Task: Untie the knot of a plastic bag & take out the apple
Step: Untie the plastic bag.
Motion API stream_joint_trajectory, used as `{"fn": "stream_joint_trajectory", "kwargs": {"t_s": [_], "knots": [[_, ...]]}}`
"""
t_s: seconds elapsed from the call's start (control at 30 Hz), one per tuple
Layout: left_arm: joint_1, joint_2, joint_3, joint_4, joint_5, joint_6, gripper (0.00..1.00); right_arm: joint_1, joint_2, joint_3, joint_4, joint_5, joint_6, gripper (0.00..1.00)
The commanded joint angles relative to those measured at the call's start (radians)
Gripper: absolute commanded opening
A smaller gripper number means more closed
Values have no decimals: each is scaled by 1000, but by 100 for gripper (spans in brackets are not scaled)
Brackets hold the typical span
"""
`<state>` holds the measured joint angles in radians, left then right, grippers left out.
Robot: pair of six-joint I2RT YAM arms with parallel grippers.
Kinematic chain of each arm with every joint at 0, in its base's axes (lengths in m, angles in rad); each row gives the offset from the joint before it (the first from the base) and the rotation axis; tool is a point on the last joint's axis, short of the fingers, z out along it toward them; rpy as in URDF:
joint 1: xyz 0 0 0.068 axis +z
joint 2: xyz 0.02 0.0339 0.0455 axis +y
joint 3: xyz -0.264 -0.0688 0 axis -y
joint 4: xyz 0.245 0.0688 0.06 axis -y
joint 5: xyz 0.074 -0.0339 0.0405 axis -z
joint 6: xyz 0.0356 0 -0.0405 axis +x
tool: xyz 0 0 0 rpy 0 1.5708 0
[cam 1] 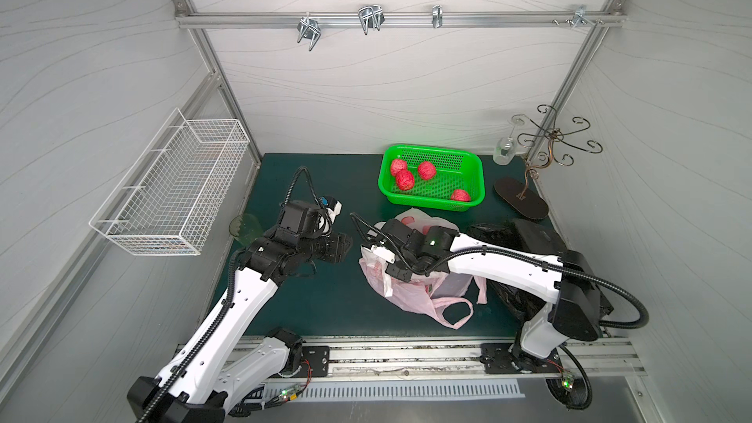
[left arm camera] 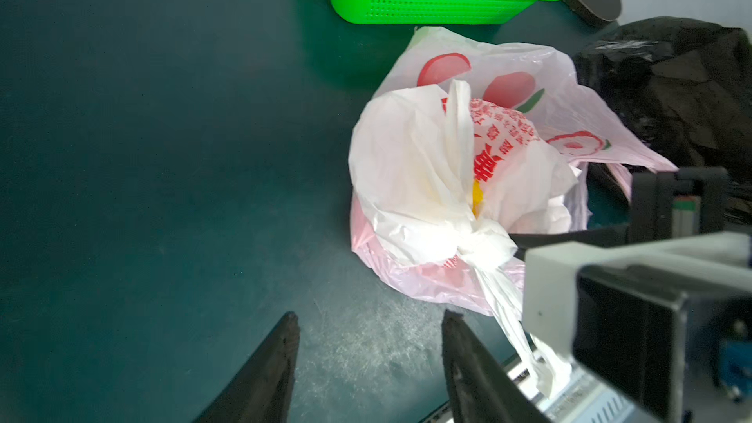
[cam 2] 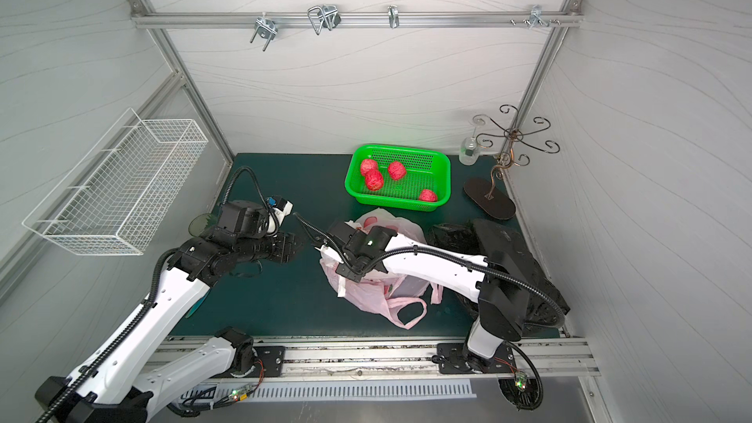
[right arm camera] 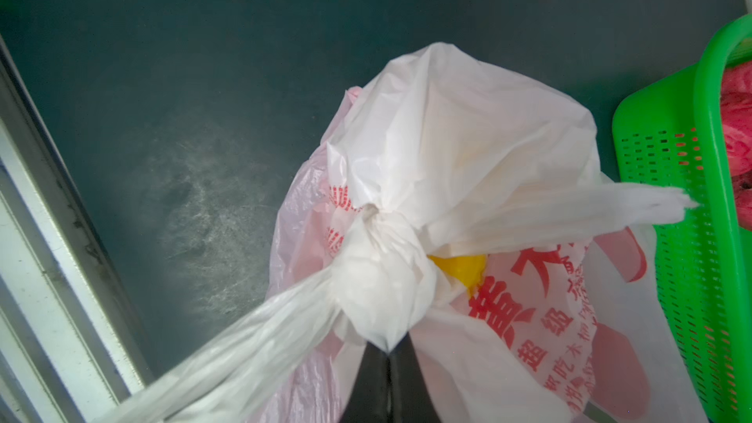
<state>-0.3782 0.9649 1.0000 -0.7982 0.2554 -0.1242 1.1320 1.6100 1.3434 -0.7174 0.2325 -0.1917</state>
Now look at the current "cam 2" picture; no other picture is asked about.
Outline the pink plastic bag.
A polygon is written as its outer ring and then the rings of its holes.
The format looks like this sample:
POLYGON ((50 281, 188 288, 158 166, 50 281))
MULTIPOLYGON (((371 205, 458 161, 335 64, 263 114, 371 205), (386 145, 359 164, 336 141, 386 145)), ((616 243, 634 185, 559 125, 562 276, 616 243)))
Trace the pink plastic bag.
MULTIPOLYGON (((418 224, 404 217, 395 217, 381 208, 365 213, 355 221, 347 221, 347 225, 365 233, 374 226, 383 226, 412 241, 426 241, 418 224)), ((365 313, 382 315, 401 329, 409 330, 425 317, 428 305, 423 296, 428 289, 431 289, 431 305, 440 305, 444 298, 443 286, 418 277, 374 269, 362 281, 354 282, 337 274, 337 262, 325 254, 321 255, 320 264, 339 298, 346 299, 365 313)))

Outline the black plastic bag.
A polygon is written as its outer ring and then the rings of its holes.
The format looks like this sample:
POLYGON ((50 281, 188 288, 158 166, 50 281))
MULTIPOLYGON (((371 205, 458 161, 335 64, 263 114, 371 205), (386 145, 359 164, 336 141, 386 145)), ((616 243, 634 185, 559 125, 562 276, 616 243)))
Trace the black plastic bag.
MULTIPOLYGON (((569 313, 571 307, 567 304, 558 288, 548 280, 540 263, 534 258, 521 233, 504 225, 490 221, 491 227, 497 229, 491 240, 499 241, 501 246, 493 251, 501 251, 503 260, 511 260, 523 273, 524 280, 541 289, 548 297, 551 297, 561 307, 564 315, 569 313)), ((427 243, 434 247, 452 252, 468 255, 487 256, 487 248, 476 236, 472 222, 465 224, 436 224, 431 227, 426 235, 427 243)), ((556 315, 554 311, 538 296, 532 296, 527 309, 524 337, 556 338, 558 333, 550 325, 554 323, 556 315)))

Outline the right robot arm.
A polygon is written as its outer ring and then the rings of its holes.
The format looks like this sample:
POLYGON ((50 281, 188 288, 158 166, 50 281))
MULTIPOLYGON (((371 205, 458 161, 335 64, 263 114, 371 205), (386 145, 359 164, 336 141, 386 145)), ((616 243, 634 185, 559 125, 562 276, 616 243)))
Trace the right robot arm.
POLYGON ((454 369, 481 374, 502 364, 511 373, 501 380, 507 401, 526 411, 542 405, 542 377, 518 343, 526 327, 562 327, 568 307, 536 273, 530 252, 515 248, 513 231, 476 219, 469 232, 479 253, 471 256, 425 245, 386 225, 363 229, 340 221, 323 231, 306 219, 300 223, 323 260, 347 283, 373 282, 374 271, 383 277, 414 277, 476 305, 477 317, 454 369))

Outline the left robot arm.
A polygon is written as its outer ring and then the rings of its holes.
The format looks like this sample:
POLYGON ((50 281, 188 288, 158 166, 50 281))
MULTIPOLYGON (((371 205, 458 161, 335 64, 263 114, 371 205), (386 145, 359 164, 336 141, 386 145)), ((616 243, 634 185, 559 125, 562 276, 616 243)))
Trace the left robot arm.
POLYGON ((287 264, 301 241, 281 231, 293 205, 282 197, 258 203, 224 199, 219 219, 157 260, 139 307, 84 363, 51 376, 36 391, 41 422, 147 422, 178 397, 215 376, 262 375, 254 340, 226 327, 199 349, 154 371, 148 359, 221 278, 239 264, 287 264))

